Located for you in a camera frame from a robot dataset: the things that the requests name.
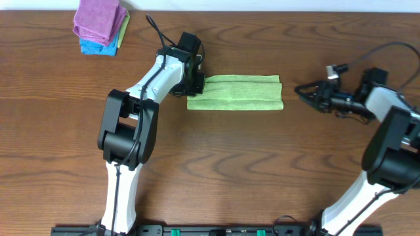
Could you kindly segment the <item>green microfiber cloth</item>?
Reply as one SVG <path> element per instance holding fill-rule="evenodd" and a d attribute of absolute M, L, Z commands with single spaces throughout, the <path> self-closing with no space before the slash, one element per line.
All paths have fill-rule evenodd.
<path fill-rule="evenodd" d="M 214 75 L 202 94 L 189 96 L 189 110 L 276 111 L 284 108 L 279 75 Z"/>

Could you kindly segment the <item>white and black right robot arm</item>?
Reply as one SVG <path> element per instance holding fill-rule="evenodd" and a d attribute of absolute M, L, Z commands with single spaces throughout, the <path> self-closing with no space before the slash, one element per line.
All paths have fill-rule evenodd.
<path fill-rule="evenodd" d="M 382 235 L 380 226 L 364 221 L 386 202 L 419 188 L 419 112 L 386 86 L 383 69 L 365 70 L 354 93 L 341 91 L 347 70 L 344 64 L 328 66 L 327 80 L 297 86 L 295 92 L 321 113 L 359 115 L 380 125 L 364 152 L 359 177 L 301 235 Z"/>

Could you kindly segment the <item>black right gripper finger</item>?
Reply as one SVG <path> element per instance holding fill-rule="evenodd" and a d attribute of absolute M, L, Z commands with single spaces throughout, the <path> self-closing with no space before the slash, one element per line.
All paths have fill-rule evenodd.
<path fill-rule="evenodd" d="M 315 110 L 319 110 L 319 104 L 317 101 L 317 96 L 314 95 L 313 92 L 302 92 L 299 88 L 295 89 L 296 94 L 299 96 L 299 98 L 308 104 L 310 107 L 314 108 Z"/>
<path fill-rule="evenodd" d="M 300 90 L 303 90 L 303 89 L 317 87 L 319 85 L 323 85 L 324 83 L 325 83 L 325 81 L 315 81 L 315 82 L 308 83 L 308 84 L 305 84 L 305 85 L 299 85 L 299 86 L 295 87 L 295 92 L 299 92 Z"/>

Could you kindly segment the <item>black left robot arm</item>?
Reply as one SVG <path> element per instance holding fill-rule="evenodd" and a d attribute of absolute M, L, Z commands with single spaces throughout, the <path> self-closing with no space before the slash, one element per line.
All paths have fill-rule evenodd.
<path fill-rule="evenodd" d="M 202 94 L 202 47 L 196 35 L 183 32 L 177 44 L 157 51 L 154 65 L 137 84 L 108 94 L 97 141 L 108 171 L 108 191 L 97 235 L 132 232 L 140 170 L 154 150 L 159 106 L 168 94 Z"/>

